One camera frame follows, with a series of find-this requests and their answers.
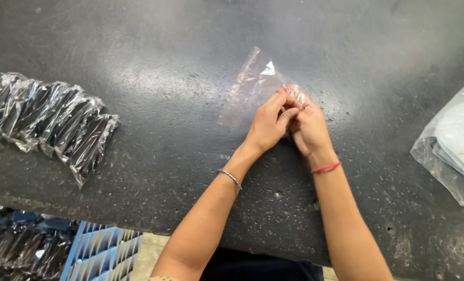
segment stack of plastic-wrapped items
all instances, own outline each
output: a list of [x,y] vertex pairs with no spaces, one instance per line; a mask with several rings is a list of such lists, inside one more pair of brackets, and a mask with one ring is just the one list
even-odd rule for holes
[[0,281],[59,280],[78,223],[0,207]]
[[411,154],[464,206],[464,87],[426,125]]
[[0,72],[0,144],[41,150],[48,157],[56,154],[73,171],[80,189],[119,125],[117,115],[101,114],[102,109],[104,103],[86,96],[78,85]]

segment speckled table surface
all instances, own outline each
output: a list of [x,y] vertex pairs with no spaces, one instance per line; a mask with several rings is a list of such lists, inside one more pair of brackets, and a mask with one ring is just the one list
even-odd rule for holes
[[[216,121],[253,46],[323,108],[394,275],[464,280],[464,208],[409,154],[464,85],[464,0],[0,0],[0,71],[79,84],[122,121],[82,191],[0,148],[0,204],[171,234],[246,135]],[[290,144],[243,186],[222,246],[329,264]]]

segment human hand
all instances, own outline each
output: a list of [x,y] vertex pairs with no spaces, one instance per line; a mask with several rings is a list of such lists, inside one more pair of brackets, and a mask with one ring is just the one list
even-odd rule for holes
[[[286,85],[286,91],[299,91],[292,85]],[[321,155],[331,154],[333,161],[333,148],[329,132],[324,119],[324,114],[320,108],[305,94],[304,110],[299,112],[290,130],[299,151],[307,157],[312,166],[320,163]]]
[[261,154],[271,149],[285,134],[289,121],[301,110],[301,104],[294,97],[284,89],[277,89],[256,111],[244,145]]

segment floor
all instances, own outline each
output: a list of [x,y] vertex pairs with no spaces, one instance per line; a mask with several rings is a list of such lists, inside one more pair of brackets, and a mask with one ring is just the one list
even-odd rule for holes
[[[130,275],[130,281],[147,281],[168,239],[169,237],[166,236],[144,233],[144,239],[139,250],[135,268]],[[334,274],[334,270],[330,267],[324,267],[324,279],[326,281],[338,280],[336,274]]]

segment silver bangle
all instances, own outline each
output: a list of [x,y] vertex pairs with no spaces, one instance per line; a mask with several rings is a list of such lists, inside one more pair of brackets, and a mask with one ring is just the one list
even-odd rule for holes
[[235,182],[235,184],[239,186],[239,189],[242,190],[242,187],[239,184],[239,181],[234,176],[232,176],[229,172],[227,172],[226,170],[219,169],[217,174],[220,174],[220,173],[224,173],[225,175],[229,176]]

